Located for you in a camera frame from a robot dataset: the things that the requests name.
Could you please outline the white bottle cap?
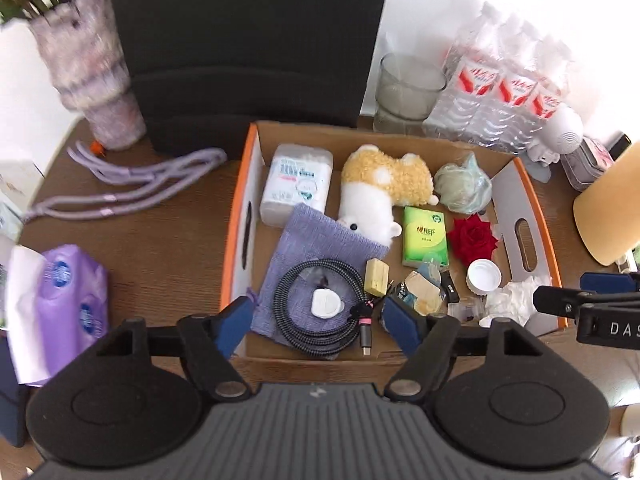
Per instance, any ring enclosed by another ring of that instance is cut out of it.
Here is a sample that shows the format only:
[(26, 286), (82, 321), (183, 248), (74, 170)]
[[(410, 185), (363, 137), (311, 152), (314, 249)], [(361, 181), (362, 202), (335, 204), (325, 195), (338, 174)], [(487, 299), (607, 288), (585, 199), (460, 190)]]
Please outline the white bottle cap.
[(487, 296), (498, 289), (502, 281), (499, 267), (488, 259), (477, 259), (466, 270), (468, 289), (477, 296)]

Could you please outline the white detergent jug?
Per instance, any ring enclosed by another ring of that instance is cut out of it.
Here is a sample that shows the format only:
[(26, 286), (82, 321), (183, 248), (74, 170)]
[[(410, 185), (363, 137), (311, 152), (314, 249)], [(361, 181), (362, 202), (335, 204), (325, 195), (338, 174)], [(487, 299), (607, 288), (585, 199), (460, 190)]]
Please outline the white detergent jug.
[(42, 185), (43, 174), (32, 162), (2, 162), (0, 168), (1, 234), (17, 242), (23, 216)]

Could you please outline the water bottle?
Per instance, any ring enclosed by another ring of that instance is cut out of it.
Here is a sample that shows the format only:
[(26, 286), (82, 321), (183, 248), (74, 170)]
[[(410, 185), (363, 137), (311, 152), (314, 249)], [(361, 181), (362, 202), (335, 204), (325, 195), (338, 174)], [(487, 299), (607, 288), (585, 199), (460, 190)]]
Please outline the water bottle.
[(526, 148), (524, 104), (537, 84), (535, 27), (524, 22), (519, 30), (500, 27), (499, 76), (469, 124), (472, 139), (484, 148), (518, 154)]
[(446, 87), (423, 123), (427, 136), (462, 140), (500, 74), (499, 13), (489, 3), (461, 26), (445, 58)]
[(562, 42), (546, 38), (538, 42), (534, 52), (534, 88), (516, 109), (509, 130), (508, 148), (521, 154), (548, 122), (570, 93), (573, 60), (570, 49)]

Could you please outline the yellow thermos jug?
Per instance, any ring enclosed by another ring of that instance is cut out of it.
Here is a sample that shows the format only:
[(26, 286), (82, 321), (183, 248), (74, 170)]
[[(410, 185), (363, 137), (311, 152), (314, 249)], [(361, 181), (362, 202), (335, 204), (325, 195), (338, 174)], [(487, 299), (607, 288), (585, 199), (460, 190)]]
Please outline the yellow thermos jug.
[(610, 266), (639, 245), (639, 174), (635, 143), (574, 200), (578, 234), (601, 266)]

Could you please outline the black paper bag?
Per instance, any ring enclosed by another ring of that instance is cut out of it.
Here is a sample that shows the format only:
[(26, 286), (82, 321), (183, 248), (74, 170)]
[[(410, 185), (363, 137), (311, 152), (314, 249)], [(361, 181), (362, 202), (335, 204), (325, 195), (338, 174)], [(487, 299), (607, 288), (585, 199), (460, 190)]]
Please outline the black paper bag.
[(356, 126), (385, 0), (112, 0), (157, 153), (242, 154), (253, 122)]

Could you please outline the white tissue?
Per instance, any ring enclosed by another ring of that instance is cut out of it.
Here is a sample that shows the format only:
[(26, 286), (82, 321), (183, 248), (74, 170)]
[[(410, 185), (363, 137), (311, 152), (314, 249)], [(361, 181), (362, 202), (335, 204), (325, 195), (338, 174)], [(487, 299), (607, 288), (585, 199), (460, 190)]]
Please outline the white tissue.
[(510, 282), (490, 292), (485, 299), (480, 326), (488, 328), (494, 318), (510, 318), (521, 326), (537, 312), (533, 296), (540, 286), (538, 278), (530, 276), (522, 282)]

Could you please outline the white robot speaker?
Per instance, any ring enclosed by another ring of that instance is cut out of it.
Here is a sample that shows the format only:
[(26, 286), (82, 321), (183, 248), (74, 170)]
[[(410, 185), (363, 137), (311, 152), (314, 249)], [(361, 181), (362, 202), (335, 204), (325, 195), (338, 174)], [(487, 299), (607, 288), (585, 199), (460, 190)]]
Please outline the white robot speaker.
[(547, 183), (553, 164), (562, 155), (573, 153), (584, 137), (585, 126), (580, 115), (567, 104), (561, 104), (553, 116), (534, 134), (522, 156), (525, 169), (533, 180)]

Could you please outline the purple tissue pack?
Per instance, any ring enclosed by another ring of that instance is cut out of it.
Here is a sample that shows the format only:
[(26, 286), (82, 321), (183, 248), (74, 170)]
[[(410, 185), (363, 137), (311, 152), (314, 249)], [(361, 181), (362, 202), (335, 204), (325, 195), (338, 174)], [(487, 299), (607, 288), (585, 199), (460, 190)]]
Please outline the purple tissue pack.
[(43, 386), (110, 329), (107, 270), (76, 245), (13, 247), (4, 300), (22, 385)]

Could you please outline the stacked small tins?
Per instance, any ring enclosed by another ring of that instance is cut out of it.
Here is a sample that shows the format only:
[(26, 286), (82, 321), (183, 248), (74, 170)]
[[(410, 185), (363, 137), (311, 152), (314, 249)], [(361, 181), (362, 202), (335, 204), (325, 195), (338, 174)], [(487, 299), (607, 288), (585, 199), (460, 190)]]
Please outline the stacked small tins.
[(599, 140), (584, 136), (578, 149), (562, 155), (560, 163), (572, 188), (584, 192), (614, 165), (614, 158)]

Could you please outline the yellow white plush toy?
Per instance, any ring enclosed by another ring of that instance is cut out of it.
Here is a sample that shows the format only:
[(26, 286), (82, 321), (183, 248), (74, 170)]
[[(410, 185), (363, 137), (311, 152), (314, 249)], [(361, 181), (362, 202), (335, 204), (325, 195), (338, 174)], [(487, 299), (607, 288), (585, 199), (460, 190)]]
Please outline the yellow white plush toy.
[(388, 247), (402, 232), (394, 208), (438, 203), (431, 171), (419, 155), (393, 158), (373, 144), (364, 144), (344, 163), (337, 221)]

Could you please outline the right water bottle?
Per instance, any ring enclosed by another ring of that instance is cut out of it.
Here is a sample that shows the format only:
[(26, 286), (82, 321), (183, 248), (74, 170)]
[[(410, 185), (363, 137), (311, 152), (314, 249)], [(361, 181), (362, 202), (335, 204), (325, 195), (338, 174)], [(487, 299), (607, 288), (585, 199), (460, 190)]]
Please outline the right water bottle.
[(534, 88), (516, 109), (509, 130), (508, 148), (521, 154), (548, 122), (570, 93), (573, 60), (570, 49), (562, 42), (546, 38), (538, 42), (534, 52)]

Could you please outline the purple textured vase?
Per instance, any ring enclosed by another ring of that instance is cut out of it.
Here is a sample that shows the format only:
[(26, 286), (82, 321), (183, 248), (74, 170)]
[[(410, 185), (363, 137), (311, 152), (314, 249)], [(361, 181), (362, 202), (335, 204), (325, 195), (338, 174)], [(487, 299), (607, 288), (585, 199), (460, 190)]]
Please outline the purple textured vase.
[(99, 144), (122, 151), (145, 135), (112, 0), (68, 0), (29, 29), (62, 105), (84, 115)]

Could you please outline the blue snack wrapper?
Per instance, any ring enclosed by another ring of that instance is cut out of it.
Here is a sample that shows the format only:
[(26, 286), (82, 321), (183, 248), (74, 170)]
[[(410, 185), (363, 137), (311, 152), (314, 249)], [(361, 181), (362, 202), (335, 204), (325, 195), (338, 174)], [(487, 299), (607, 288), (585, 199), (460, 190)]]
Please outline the blue snack wrapper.
[(442, 274), (435, 261), (423, 261), (394, 287), (393, 294), (422, 316), (445, 313), (446, 296), (442, 289)]

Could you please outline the green plastic bag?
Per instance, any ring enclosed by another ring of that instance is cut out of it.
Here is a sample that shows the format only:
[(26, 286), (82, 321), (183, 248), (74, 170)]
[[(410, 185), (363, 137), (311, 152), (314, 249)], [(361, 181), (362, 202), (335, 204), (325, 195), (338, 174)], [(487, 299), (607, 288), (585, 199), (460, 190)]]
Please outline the green plastic bag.
[(460, 162), (441, 166), (434, 177), (434, 191), (439, 201), (456, 214), (478, 214), (492, 199), (492, 184), (469, 152)]

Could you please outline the left water bottle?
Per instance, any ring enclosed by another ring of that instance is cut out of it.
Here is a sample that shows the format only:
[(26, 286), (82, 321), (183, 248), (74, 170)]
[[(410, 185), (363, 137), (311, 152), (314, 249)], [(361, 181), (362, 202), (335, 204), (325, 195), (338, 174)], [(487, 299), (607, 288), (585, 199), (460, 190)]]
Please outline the left water bottle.
[(461, 26), (445, 58), (446, 87), (423, 123), (427, 136), (462, 140), (500, 74), (499, 13), (489, 3)]

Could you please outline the red rose flower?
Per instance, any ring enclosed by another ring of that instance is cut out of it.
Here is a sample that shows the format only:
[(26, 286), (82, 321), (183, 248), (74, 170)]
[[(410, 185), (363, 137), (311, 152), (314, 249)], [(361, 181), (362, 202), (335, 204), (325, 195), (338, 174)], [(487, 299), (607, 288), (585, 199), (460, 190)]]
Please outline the red rose flower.
[(498, 247), (491, 223), (482, 220), (478, 214), (455, 218), (454, 226), (447, 233), (447, 240), (454, 258), (465, 268), (476, 260), (491, 260)]

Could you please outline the yellow eraser block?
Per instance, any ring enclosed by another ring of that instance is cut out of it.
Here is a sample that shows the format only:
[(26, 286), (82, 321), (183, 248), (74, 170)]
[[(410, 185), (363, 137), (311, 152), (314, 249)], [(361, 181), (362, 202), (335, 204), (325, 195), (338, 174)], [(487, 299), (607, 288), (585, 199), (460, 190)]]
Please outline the yellow eraser block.
[(378, 258), (367, 261), (364, 272), (363, 290), (371, 296), (383, 297), (388, 289), (388, 276), (390, 267)]

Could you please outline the dark blue case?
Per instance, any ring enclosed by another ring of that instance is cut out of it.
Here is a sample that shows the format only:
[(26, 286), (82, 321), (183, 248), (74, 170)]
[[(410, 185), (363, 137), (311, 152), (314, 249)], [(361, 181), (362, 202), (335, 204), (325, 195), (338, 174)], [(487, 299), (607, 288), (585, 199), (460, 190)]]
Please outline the dark blue case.
[(21, 448), (27, 439), (25, 424), (29, 388), (21, 385), (15, 376), (9, 344), (1, 338), (0, 344), (0, 431), (10, 445)]

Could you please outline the small clear wrapper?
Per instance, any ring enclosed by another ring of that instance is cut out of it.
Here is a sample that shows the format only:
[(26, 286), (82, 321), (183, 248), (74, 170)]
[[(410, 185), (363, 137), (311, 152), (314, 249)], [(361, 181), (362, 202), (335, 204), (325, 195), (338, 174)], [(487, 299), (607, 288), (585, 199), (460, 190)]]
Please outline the small clear wrapper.
[(483, 298), (461, 298), (458, 302), (450, 302), (447, 314), (460, 323), (478, 323), (485, 315)]

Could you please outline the green tissue packet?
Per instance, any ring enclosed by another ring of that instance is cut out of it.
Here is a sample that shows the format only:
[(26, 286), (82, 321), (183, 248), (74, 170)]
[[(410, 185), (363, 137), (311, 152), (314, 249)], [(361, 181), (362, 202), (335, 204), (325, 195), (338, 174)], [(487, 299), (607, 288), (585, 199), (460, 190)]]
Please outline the green tissue packet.
[(406, 207), (402, 231), (402, 263), (417, 268), (422, 262), (449, 266), (446, 217), (442, 212)]

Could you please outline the middle water bottle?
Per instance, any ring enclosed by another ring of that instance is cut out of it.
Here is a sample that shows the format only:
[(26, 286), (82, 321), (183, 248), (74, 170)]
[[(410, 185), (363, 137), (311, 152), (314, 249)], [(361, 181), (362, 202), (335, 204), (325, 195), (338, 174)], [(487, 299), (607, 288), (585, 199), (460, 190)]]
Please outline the middle water bottle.
[(500, 27), (499, 76), (469, 124), (472, 139), (484, 148), (518, 154), (526, 148), (524, 104), (537, 84), (535, 27), (524, 22), (519, 30)]

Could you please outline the white wet wipes pack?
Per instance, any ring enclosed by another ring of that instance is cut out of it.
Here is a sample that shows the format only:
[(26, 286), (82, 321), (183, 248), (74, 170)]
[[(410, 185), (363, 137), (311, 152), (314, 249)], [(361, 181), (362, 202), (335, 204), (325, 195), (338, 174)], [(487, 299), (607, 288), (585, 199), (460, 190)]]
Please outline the white wet wipes pack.
[(260, 218), (267, 226), (283, 228), (298, 204), (326, 211), (333, 172), (333, 155), (323, 148), (280, 144), (271, 159)]

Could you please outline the purple cloth pouch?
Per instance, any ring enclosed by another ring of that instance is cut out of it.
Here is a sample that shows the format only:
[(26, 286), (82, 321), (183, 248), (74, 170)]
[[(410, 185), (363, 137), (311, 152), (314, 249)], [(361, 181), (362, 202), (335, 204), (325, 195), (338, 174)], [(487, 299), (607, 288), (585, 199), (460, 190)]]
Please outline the purple cloth pouch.
[[(321, 359), (334, 359), (359, 337), (349, 310), (367, 299), (366, 264), (384, 259), (388, 248), (299, 204), (274, 251), (252, 321), (252, 332)], [(311, 312), (319, 290), (335, 292), (344, 309), (330, 318)]]

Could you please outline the clear drinking glass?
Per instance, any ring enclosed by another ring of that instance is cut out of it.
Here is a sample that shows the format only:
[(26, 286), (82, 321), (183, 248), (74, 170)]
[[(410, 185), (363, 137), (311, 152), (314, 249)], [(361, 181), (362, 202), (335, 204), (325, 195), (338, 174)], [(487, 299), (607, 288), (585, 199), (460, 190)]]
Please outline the clear drinking glass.
[(442, 70), (413, 55), (382, 57), (375, 90), (373, 130), (423, 136), (423, 123), (446, 88)]

